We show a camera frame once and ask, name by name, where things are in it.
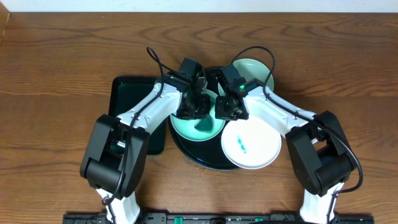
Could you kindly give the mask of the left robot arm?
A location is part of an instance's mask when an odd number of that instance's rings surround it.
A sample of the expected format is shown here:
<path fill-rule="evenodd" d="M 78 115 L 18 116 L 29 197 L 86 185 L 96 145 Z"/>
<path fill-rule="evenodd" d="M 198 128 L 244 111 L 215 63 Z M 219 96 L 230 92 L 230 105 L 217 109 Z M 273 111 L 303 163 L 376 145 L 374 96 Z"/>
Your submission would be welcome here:
<path fill-rule="evenodd" d="M 151 134 L 175 114 L 182 119 L 203 118 L 210 99 L 200 74 L 166 74 L 131 109 L 101 115 L 95 122 L 83 157 L 80 175 L 101 195 L 112 223 L 135 223 L 141 209 L 135 190 L 144 172 Z"/>

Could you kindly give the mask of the green scouring sponge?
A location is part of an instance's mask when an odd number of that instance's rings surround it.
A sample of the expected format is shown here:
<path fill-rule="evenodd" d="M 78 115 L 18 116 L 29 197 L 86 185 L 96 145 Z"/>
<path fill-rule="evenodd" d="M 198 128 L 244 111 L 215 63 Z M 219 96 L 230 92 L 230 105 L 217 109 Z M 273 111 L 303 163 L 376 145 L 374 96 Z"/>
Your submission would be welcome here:
<path fill-rule="evenodd" d="M 210 117 L 199 120 L 194 128 L 203 133 L 211 133 L 213 131 L 213 120 Z"/>

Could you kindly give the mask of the mint green plate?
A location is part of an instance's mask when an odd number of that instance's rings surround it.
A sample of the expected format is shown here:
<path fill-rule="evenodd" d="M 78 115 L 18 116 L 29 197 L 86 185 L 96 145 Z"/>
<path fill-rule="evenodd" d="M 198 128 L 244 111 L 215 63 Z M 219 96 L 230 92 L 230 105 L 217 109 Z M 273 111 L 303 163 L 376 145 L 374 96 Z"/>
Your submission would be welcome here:
<path fill-rule="evenodd" d="M 176 130 L 181 137 L 189 141 L 210 140 L 222 131 L 226 123 L 225 120 L 215 118 L 215 101 L 218 95 L 211 90 L 204 90 L 203 93 L 206 93 L 210 96 L 211 109 L 207 117 L 210 117 L 213 120 L 213 131 L 211 133 L 199 132 L 194 128 L 194 125 L 196 125 L 200 119 L 184 120 L 178 119 L 174 115 L 171 115 L 171 123 L 174 130 Z"/>
<path fill-rule="evenodd" d="M 269 73 L 269 68 L 262 62 L 251 59 L 242 58 L 235 60 L 233 65 L 239 72 L 239 74 L 244 77 L 247 81 L 257 78 L 260 81 L 264 81 Z"/>

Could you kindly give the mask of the white plate with green stain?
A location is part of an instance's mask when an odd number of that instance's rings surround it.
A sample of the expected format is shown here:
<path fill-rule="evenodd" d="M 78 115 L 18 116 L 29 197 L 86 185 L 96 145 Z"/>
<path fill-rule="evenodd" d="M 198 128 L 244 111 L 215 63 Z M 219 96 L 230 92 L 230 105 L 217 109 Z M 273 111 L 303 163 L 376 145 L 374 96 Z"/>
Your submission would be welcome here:
<path fill-rule="evenodd" d="M 243 169 L 261 169 L 279 155 L 280 134 L 265 121 L 250 116 L 247 120 L 230 121 L 221 135 L 225 156 Z"/>

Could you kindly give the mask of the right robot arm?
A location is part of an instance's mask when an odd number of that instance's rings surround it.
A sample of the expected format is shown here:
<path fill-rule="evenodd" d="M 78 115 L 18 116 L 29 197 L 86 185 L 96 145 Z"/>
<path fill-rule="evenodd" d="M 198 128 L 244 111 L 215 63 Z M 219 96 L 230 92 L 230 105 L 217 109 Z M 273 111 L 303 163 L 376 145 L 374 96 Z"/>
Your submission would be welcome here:
<path fill-rule="evenodd" d="M 244 169 L 270 165 L 287 143 L 296 178 L 305 189 L 300 216 L 331 223 L 339 194 L 358 158 L 337 117 L 303 110 L 277 96 L 259 80 L 227 86 L 215 103 L 215 116 L 228 121 L 221 135 L 225 156 Z"/>

